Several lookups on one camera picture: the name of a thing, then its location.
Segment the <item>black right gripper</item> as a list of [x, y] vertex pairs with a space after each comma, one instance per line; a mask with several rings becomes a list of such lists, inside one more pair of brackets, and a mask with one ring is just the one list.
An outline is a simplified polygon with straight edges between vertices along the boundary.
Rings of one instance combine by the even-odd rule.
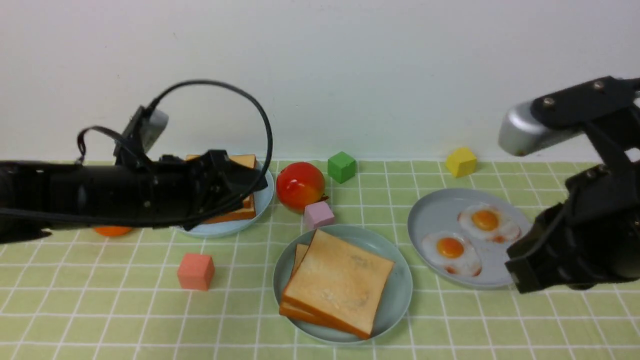
[[505, 266], [518, 292], [637, 281], [639, 166], [622, 172], [593, 166], [565, 185], [567, 199], [538, 214], [507, 249]]

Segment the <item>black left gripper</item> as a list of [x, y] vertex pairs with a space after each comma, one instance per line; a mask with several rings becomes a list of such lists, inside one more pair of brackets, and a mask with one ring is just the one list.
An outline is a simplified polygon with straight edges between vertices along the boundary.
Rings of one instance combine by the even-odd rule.
[[261, 173], [233, 161], [226, 150], [208, 150], [193, 158], [162, 155], [157, 164], [158, 215], [162, 223], [190, 231], [236, 210], [236, 193], [244, 194]]

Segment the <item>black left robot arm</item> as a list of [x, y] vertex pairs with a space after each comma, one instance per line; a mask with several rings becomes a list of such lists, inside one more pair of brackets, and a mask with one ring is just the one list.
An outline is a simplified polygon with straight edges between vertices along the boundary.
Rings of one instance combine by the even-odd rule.
[[188, 161], [165, 155], [135, 164], [1, 162], [1, 243], [104, 226], [182, 227], [242, 207], [268, 186], [266, 172], [210, 150]]

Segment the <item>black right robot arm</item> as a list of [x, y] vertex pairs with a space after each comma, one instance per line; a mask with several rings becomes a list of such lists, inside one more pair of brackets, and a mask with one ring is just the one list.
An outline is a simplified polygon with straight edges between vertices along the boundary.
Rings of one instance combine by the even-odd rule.
[[595, 150], [600, 164], [568, 178], [567, 199], [507, 249], [505, 266], [520, 293], [639, 279], [639, 162], [622, 146]]

